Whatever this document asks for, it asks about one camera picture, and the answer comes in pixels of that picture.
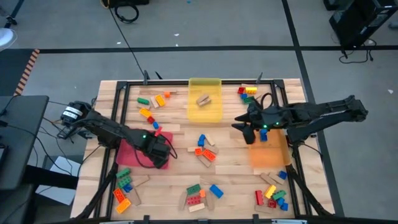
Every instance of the wooden table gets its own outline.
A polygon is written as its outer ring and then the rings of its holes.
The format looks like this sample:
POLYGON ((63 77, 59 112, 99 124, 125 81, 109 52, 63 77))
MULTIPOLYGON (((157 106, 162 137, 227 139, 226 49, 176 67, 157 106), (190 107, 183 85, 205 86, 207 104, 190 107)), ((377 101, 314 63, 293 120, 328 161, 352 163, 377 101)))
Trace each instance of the wooden table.
MULTIPOLYGON (((102 81, 95 110, 102 115, 111 116, 114 94, 117 81, 102 81)), ((289 103, 304 102, 305 97, 300 79, 285 79, 285 89, 289 103)), ((252 218, 258 213, 260 218, 293 218, 290 190, 288 183, 277 185, 278 190, 285 190, 285 199, 289 203, 289 211, 284 212, 279 208, 274 209, 272 214, 254 211, 256 204, 254 191, 268 188, 260 177, 262 172, 277 172, 285 170, 285 167, 255 168, 250 166, 247 154, 248 146, 244 142, 242 133, 231 127, 234 117, 246 112, 247 105, 242 104, 236 93, 239 85, 223 85, 223 119, 216 124, 190 123, 187 119, 186 108, 188 98, 188 86, 133 86, 130 89, 129 103, 127 106, 126 125, 134 128, 153 129, 152 125, 138 112, 137 97, 149 98, 171 88, 177 89, 177 94, 167 99, 164 107, 152 109, 155 119, 163 127, 163 131, 174 134, 173 145, 178 153, 178 159, 170 160, 167 170, 144 169, 134 167, 132 179, 140 178, 140 175, 149 175, 150 181, 136 188, 141 205, 129 207, 123 214, 119 215, 115 210, 112 212, 112 220, 142 220, 144 215, 150 215, 151 220, 181 220, 181 219, 240 219, 252 218), (198 137, 202 133, 210 133, 214 137, 216 146, 220 149, 216 161, 206 168, 193 152, 187 152, 187 147, 195 146, 198 137), (215 209, 207 209, 190 213, 185 207, 184 211, 178 210, 178 199, 187 187, 200 184, 202 188, 208 189, 211 184, 216 184, 224 192, 221 199, 216 200, 215 209)), ((269 92, 269 87, 259 86, 259 92, 269 92)), ((120 121, 123 93, 119 99, 116 121, 120 121)), ((317 149, 315 139, 306 140, 306 144, 317 149)), ((89 140, 85 157, 97 147, 97 140, 89 140)), ((317 152, 300 147, 303 171, 307 187, 311 190, 318 201, 333 213, 328 184, 323 170, 320 156, 317 152)), ((98 188, 101 166, 103 163, 104 148, 99 148, 81 168, 79 183, 76 189, 76 197, 73 203, 71 217, 77 216, 88 204, 98 188)), ((304 214, 302 194, 296 185, 300 212, 304 214)), ((109 192, 105 192, 101 205, 101 216, 106 213, 106 201, 109 192)))

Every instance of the red mat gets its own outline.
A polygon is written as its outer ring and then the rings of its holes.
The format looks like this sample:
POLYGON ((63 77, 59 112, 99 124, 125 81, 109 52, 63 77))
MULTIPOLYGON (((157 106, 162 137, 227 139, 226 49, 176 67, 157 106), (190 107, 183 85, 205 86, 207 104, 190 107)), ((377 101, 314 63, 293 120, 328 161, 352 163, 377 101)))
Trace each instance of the red mat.
MULTIPOLYGON (((170 142, 173 141, 172 133, 162 132, 162 135, 165 138, 167 138, 170 142)), ((130 144, 128 144, 126 140, 122 139, 122 141, 120 142, 119 152, 116 158, 116 162, 119 165, 140 167, 141 165, 137 161, 134 150, 136 149, 134 149, 130 144)), ((137 150, 137 157, 144 166, 154 165, 154 163, 150 159, 148 159, 148 157, 144 156, 144 154, 141 151, 137 150)), ((161 169, 167 169, 168 167, 169 167, 169 162, 167 161, 167 163, 164 164, 161 169)))

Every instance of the orange and black striped tape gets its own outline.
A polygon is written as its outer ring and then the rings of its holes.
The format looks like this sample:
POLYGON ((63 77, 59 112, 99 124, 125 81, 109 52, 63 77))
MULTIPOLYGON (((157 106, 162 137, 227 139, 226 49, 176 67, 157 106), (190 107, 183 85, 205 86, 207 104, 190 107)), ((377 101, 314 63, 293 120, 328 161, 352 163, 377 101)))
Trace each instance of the orange and black striped tape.
POLYGON ((16 95, 21 95, 22 91, 24 91, 24 88, 26 86, 27 80, 29 79, 30 73, 32 72, 33 66, 36 63, 37 57, 39 56, 40 50, 35 49, 32 52, 32 55, 30 56, 29 61, 27 62, 26 68, 24 70, 24 73, 22 74, 21 79, 19 80, 18 86, 15 89, 14 96, 16 95))

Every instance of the green lego brick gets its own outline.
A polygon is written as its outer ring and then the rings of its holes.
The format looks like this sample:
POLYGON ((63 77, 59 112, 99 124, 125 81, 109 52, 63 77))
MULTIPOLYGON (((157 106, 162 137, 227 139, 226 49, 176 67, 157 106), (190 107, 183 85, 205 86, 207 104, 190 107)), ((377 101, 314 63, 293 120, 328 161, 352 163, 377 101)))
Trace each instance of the green lego brick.
POLYGON ((138 103, 145 104, 145 105, 149 105, 149 100, 145 100, 145 99, 143 99, 143 98, 138 98, 138 99, 137 99, 137 102, 138 102, 138 103))
POLYGON ((119 180, 118 186, 119 188, 123 188, 126 184, 130 184, 131 181, 132 180, 130 176, 123 177, 122 179, 119 180))
POLYGON ((249 104, 249 103, 251 103, 251 102, 254 101, 254 100, 256 100, 256 99, 254 98, 254 96, 250 96, 250 97, 247 97, 247 98, 243 99, 243 103, 244 103, 244 104, 249 104))
POLYGON ((283 197, 286 195, 286 192, 284 190, 280 190, 278 192, 276 192, 273 196, 272 199, 274 200, 278 200, 279 198, 283 197))
POLYGON ((128 175, 128 174, 130 174, 130 168, 125 168, 125 169, 119 171, 119 172, 116 174, 116 177, 117 177, 117 178, 122 178, 122 177, 124 177, 125 175, 128 175))
POLYGON ((196 184, 196 185, 194 185, 192 187, 187 188, 188 195, 194 194, 194 193, 199 192, 199 191, 200 191, 200 185, 199 184, 196 184))

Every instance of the yellow lego brick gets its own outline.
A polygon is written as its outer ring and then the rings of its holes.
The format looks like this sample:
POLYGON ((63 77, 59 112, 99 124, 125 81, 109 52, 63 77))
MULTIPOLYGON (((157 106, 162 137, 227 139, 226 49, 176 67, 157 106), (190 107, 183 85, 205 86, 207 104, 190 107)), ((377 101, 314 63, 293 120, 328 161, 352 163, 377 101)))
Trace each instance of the yellow lego brick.
POLYGON ((268 199, 271 198, 272 194, 275 192, 276 187, 275 185, 271 185, 269 186, 269 188, 266 190, 266 192, 264 193, 264 196, 268 199))
POLYGON ((151 114, 152 114, 149 110, 147 110, 145 108, 141 108, 139 110, 139 113, 144 115, 146 118, 149 118, 151 116, 151 114))
POLYGON ((129 199, 126 198, 116 207, 116 211, 119 214, 122 214, 130 205, 131 202, 129 201, 129 199))
POLYGON ((257 93, 257 87, 246 87, 246 93, 248 93, 248 94, 256 94, 257 93))
POLYGON ((155 96, 155 99, 159 106, 164 106, 166 104, 163 97, 160 95, 155 96))

